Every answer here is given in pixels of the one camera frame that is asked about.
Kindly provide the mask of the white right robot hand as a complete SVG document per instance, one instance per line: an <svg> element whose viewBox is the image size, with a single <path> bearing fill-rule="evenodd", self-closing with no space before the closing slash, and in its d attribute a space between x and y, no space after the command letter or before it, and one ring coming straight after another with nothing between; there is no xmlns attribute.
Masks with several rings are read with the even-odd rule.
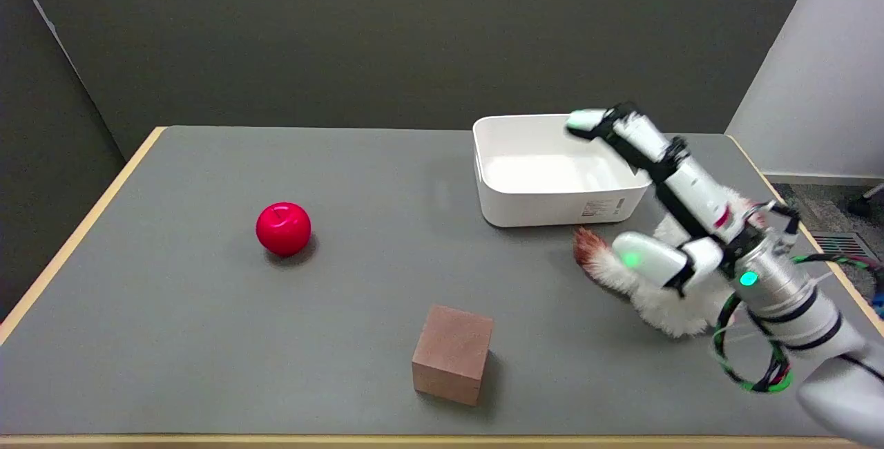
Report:
<svg viewBox="0 0 884 449"><path fill-rule="evenodd" d="M681 296L719 272L746 303L763 305L786 301L807 285L788 254L798 238L798 212L777 200L739 207L683 137L665 137L631 103L572 112L565 129L603 141L645 172L655 198L689 237L675 247L638 232L618 235L611 248L628 269Z"/></svg>

